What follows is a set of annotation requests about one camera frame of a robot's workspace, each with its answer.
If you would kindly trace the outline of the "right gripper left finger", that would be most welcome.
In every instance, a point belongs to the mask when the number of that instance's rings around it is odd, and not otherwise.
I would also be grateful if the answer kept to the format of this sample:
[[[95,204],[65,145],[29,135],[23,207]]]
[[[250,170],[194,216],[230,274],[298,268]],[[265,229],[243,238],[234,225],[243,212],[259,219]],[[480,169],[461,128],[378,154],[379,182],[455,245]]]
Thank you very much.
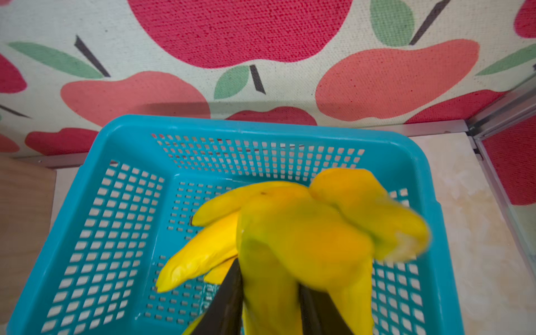
[[[240,335],[243,300],[241,269],[239,261],[235,260],[208,310],[191,334]]]

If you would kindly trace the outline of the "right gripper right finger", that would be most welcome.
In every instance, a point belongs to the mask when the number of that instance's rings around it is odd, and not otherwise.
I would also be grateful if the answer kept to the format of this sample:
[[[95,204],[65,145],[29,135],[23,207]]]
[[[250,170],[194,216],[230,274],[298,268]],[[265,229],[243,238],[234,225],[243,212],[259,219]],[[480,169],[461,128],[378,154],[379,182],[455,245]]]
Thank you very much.
[[[353,334],[327,293],[300,285],[299,297],[304,335]]]

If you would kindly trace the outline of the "banana bunch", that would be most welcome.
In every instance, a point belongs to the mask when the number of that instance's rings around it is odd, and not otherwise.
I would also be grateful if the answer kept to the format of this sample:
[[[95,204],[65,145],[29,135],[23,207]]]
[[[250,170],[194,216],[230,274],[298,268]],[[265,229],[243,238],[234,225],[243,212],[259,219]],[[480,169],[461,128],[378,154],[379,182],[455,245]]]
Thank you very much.
[[[374,261],[409,261],[430,240],[426,221],[368,170],[332,168],[309,186],[262,191],[237,227],[244,331],[301,334],[306,286],[328,294],[353,334],[371,334]]]
[[[267,245],[244,246],[239,221],[245,206],[259,200],[255,210],[268,226],[279,223],[275,213],[290,204],[306,187],[269,181],[231,190],[206,202],[193,216],[201,231],[167,261],[156,282],[158,293],[167,293],[187,280],[204,274],[220,285],[230,263],[238,259],[244,285],[245,334],[302,334],[298,283]]]

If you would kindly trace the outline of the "teal plastic basket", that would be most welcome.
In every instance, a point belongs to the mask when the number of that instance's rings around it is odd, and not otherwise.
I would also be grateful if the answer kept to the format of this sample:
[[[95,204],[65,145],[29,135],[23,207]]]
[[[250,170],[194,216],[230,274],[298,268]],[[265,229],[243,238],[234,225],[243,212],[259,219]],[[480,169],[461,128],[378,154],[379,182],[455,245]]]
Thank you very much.
[[[165,262],[194,238],[213,197],[269,180],[307,185],[327,168],[370,170],[431,229],[416,260],[377,262],[376,334],[463,334],[448,237],[423,151],[386,132],[125,115],[78,170],[7,325],[8,334],[181,334],[218,288],[159,294]]]

